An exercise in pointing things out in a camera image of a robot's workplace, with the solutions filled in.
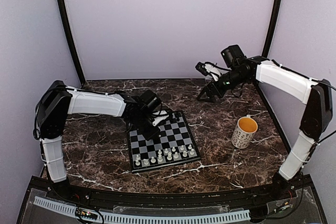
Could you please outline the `black grey chessboard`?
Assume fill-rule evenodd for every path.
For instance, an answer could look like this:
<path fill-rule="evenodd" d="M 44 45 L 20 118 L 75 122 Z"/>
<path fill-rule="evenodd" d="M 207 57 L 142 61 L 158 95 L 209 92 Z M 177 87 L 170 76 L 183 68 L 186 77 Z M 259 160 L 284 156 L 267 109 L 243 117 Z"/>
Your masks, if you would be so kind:
<path fill-rule="evenodd" d="M 160 138 L 156 142 L 153 140 L 145 140 L 143 135 L 139 135 L 137 131 L 130 131 L 128 133 L 128 151 L 132 173 L 147 172 L 201 159 L 201 155 L 183 111 L 173 112 L 170 118 L 159 124 L 159 129 Z M 190 144 L 195 151 L 194 155 L 190 155 L 190 150 L 187 148 Z M 184 146 L 183 151 L 180 150 L 180 146 L 182 145 Z M 175 147 L 175 152 L 179 154 L 179 158 L 176 160 L 173 158 L 175 152 L 172 152 L 172 147 Z M 172 153 L 171 161 L 168 161 L 166 159 L 167 154 L 164 154 L 166 148 Z M 186 157 L 183 157 L 184 151 L 187 151 Z M 157 159 L 159 156 L 163 158 L 163 162 L 161 163 L 159 163 Z M 151 157 L 155 158 L 155 163 L 150 162 Z M 149 160 L 148 165 L 143 164 L 144 159 Z M 140 166 L 135 165 L 136 160 L 139 160 L 141 163 Z"/>

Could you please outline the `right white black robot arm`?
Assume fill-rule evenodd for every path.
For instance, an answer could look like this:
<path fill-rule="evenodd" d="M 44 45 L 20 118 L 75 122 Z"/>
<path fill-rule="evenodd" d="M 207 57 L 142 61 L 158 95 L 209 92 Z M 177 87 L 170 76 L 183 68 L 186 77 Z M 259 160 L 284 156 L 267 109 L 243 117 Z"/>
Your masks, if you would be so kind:
<path fill-rule="evenodd" d="M 297 139 L 291 142 L 291 151 L 274 176 L 278 180 L 268 187 L 269 197 L 278 200 L 287 193 L 287 182 L 310 161 L 316 147 L 330 138 L 323 134 L 333 118 L 332 90 L 335 88 L 326 79 L 305 76 L 274 59 L 248 58 L 238 45 L 225 48 L 221 55 L 225 68 L 209 61 L 198 62 L 195 66 L 202 75 L 211 77 L 198 95 L 199 101 L 215 102 L 240 84 L 256 82 L 270 86 L 276 94 L 286 94 L 298 105 L 297 109 L 290 102 L 281 105 L 287 110 L 283 115 L 293 116 L 299 112 L 300 122 L 297 123 Z"/>

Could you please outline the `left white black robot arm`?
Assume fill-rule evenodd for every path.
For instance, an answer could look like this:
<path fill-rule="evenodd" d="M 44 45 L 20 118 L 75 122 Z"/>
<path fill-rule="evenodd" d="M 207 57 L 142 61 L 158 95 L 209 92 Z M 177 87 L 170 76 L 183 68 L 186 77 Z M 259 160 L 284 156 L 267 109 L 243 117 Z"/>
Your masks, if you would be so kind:
<path fill-rule="evenodd" d="M 75 165 L 99 173 L 109 151 L 127 152 L 127 134 L 138 129 L 146 140 L 159 136 L 159 124 L 168 118 L 159 96 L 141 90 L 87 91 L 54 81 L 35 107 L 33 136 L 53 191 L 63 201 L 74 197 L 65 181 Z"/>

